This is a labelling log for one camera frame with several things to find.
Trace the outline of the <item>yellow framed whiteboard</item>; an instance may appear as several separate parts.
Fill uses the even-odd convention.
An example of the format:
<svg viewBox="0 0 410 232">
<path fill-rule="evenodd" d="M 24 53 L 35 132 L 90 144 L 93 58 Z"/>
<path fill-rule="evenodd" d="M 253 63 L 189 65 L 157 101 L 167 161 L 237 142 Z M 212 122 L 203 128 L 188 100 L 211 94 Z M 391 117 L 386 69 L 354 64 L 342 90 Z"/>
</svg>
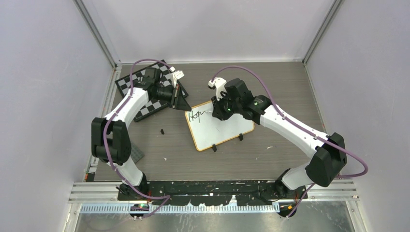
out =
<svg viewBox="0 0 410 232">
<path fill-rule="evenodd" d="M 204 111 L 213 111 L 211 101 L 192 107 L 185 112 L 185 118 L 197 151 L 204 151 L 240 135 L 252 132 L 254 122 L 234 114 L 228 120 L 221 121 Z"/>
</svg>

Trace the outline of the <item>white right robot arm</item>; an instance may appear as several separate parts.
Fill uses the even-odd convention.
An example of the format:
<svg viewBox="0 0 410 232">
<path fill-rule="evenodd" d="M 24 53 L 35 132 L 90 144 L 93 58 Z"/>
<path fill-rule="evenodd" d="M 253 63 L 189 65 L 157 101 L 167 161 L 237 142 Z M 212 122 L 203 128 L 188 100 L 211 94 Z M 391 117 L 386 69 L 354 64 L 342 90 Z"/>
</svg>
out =
<svg viewBox="0 0 410 232">
<path fill-rule="evenodd" d="M 211 98 L 212 116 L 225 121 L 233 115 L 271 129 L 300 148 L 310 161 L 297 168 L 285 170 L 274 182 L 273 191 L 278 198 L 289 198 L 295 190 L 308 184 L 327 187 L 347 164 L 344 138 L 333 133 L 327 135 L 300 122 L 264 96 L 253 96 L 244 81 L 235 78 L 226 81 L 215 78 L 208 82 L 215 90 Z"/>
</svg>

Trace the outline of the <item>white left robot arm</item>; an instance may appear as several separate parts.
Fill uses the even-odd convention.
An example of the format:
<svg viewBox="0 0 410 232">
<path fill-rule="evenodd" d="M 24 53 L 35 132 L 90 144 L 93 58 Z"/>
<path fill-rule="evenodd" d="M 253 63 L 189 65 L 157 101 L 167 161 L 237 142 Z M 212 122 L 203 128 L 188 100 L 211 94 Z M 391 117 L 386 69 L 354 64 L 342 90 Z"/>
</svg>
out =
<svg viewBox="0 0 410 232">
<path fill-rule="evenodd" d="M 96 117 L 91 123 L 91 153 L 112 166 L 123 182 L 130 186 L 130 194 L 143 200 L 148 194 L 145 174 L 132 160 L 132 144 L 128 127 L 137 113 L 150 101 L 159 100 L 176 110 L 190 111 L 183 97 L 179 79 L 182 71 L 170 69 L 171 84 L 160 84 L 161 70 L 148 67 L 141 79 L 130 86 L 123 100 L 105 117 Z"/>
</svg>

